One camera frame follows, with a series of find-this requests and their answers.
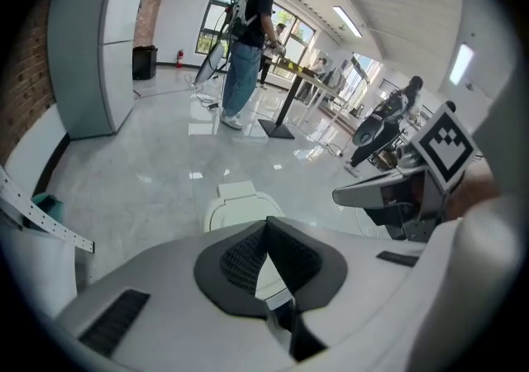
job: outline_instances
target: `trash can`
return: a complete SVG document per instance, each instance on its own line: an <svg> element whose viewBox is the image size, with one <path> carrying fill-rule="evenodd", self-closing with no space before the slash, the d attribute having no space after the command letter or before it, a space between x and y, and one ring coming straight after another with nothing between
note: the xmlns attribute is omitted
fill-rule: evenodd
<svg viewBox="0 0 529 372"><path fill-rule="evenodd" d="M151 79L156 75L158 49L153 45L140 45L132 49L132 78Z"/></svg>

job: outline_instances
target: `man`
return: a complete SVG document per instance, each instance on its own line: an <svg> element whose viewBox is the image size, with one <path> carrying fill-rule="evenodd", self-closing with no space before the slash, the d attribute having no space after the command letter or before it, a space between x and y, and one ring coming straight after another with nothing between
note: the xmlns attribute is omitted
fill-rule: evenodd
<svg viewBox="0 0 529 372"><path fill-rule="evenodd" d="M231 48L231 64L224 87L221 122L236 130L242 129L237 115L248 102L257 84L265 34L270 39L272 49L281 48L272 24L273 3L274 0L246 0L246 20L254 16L256 18Z"/></svg>
<svg viewBox="0 0 529 372"><path fill-rule="evenodd" d="M325 74L325 65L327 64L327 59L325 58L319 58L317 60L317 63L311 67L311 71L316 74L316 76L321 79L323 78L323 75ZM312 84L309 82L306 82L305 85L303 85L303 88L299 92L299 96L296 97L297 100L301 100L302 102L308 103L307 96L310 94L312 88Z"/></svg>
<svg viewBox="0 0 529 372"><path fill-rule="evenodd" d="M281 36L281 33L285 30L287 26L280 23L278 24L276 27L275 27L275 38L277 39L277 41L280 43L281 41L279 40L279 37ZM263 47L263 55L261 56L261 64L259 66L259 71L262 70L261 72L261 88L266 88L264 85L265 85L265 80L266 80L266 75L268 75L268 70L270 69L270 63L272 61L272 58L274 57L274 50L270 47L270 39L268 37L266 37L264 39L264 47Z"/></svg>

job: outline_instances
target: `white strap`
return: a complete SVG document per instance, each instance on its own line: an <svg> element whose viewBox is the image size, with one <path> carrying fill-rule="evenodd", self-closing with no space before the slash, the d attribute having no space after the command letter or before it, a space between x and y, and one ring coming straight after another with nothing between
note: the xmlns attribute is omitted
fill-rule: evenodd
<svg viewBox="0 0 529 372"><path fill-rule="evenodd" d="M13 206L21 215L29 219L44 231L66 241L79 249L93 253L94 244L92 241L81 237L55 219L40 210L7 175L7 172L0 167L0 199Z"/></svg>

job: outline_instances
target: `fire extinguisher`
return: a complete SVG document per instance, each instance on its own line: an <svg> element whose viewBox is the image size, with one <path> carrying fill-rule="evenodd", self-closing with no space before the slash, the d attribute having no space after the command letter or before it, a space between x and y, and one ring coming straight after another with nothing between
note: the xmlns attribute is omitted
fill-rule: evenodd
<svg viewBox="0 0 529 372"><path fill-rule="evenodd" d="M182 60L183 60L183 50L179 50L178 56L176 58L177 68L182 68Z"/></svg>

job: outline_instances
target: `table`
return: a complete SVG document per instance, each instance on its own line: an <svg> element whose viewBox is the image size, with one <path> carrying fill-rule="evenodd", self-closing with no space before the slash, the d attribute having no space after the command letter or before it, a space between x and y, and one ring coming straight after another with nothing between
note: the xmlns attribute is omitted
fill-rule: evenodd
<svg viewBox="0 0 529 372"><path fill-rule="evenodd" d="M296 95L296 93L299 90L299 85L301 84L301 82L303 80L311 83L312 85L316 86L317 88L319 88L319 89L321 89L321 90L323 90L323 91L325 91L327 93L330 93L333 97L338 98L341 101L345 102L344 106L346 105L346 100L344 100L343 98L338 96L337 93L335 93L335 91L332 88L326 86L318 78L316 78L316 77L313 78L313 77L311 77L309 75L306 75L306 74L301 72L296 67L289 68L287 65L284 65L284 64L278 64L278 63L274 63L274 62L268 62L268 63L270 63L272 66L284 69L284 70L286 70L288 72L291 72L291 73L296 75L296 79L294 80L294 82L292 84L292 87L288 91L287 98L285 99L285 101L283 103L283 107L281 108L281 112L279 112L278 118L275 120L275 122L274 121L270 121L268 119L259 119L259 124L263 127L264 132L266 132L268 137L270 137L270 138L284 138L284 139L290 139L290 140L294 139L294 136L292 135L290 130L287 128L286 125L283 124L283 120L287 116L287 112L290 109L290 105L292 104L294 96ZM341 110L336 114L336 116L333 118L331 123L333 123L336 120L337 115L339 115L340 112L341 112Z"/></svg>
<svg viewBox="0 0 529 372"><path fill-rule="evenodd" d="M307 105L307 110L302 115L302 117L299 119L298 126L301 125L303 121L308 122L308 119L310 118L310 116L314 113L314 111L316 111L320 107L320 104L322 103L322 100L323 100L323 96L325 95L324 93L329 94L333 98L337 98L338 100L343 102L340 109L338 109L334 117L332 117L331 122L329 122L328 126L331 126L332 124L334 124L336 122L336 119L347 108L347 103L348 103L347 100L342 98L333 88L330 88L327 86L318 87L316 88L316 92L314 92L314 94L312 95L311 101Z"/></svg>

